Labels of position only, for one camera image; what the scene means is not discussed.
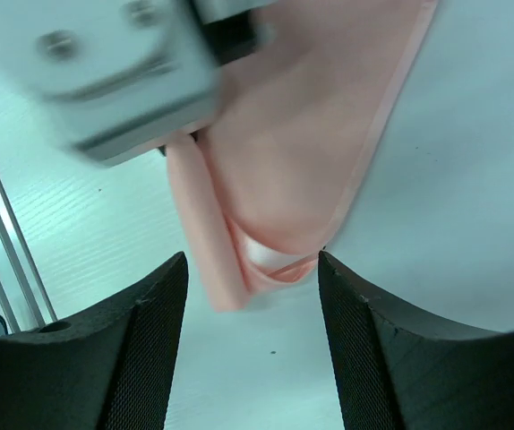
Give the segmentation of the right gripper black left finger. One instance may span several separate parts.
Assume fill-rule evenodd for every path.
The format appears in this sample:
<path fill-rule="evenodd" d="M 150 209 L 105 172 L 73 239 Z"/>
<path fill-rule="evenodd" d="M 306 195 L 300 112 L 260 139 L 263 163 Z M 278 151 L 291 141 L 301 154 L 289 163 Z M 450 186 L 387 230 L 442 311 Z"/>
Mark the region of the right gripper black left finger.
<path fill-rule="evenodd" d="M 162 428 L 188 280 L 177 253 L 77 314 L 0 337 L 0 429 Z"/>

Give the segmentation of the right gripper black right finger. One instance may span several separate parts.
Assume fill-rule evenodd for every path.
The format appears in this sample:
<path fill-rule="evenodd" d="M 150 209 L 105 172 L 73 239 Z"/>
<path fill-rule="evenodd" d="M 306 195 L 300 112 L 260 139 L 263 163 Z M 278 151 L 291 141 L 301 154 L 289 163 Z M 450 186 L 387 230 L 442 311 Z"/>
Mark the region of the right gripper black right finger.
<path fill-rule="evenodd" d="M 514 331 L 425 311 L 326 252 L 321 309 L 347 429 L 514 429 Z"/>

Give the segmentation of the pink cloth napkin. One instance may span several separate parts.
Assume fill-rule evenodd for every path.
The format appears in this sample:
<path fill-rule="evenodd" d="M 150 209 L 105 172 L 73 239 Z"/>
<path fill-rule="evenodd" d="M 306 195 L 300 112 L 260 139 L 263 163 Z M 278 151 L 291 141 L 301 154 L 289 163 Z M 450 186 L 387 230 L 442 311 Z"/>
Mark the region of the pink cloth napkin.
<path fill-rule="evenodd" d="M 433 20 L 434 1 L 277 1 L 274 38 L 228 64 L 218 116 L 167 143 L 167 173 L 212 307 L 315 267 L 343 224 Z"/>

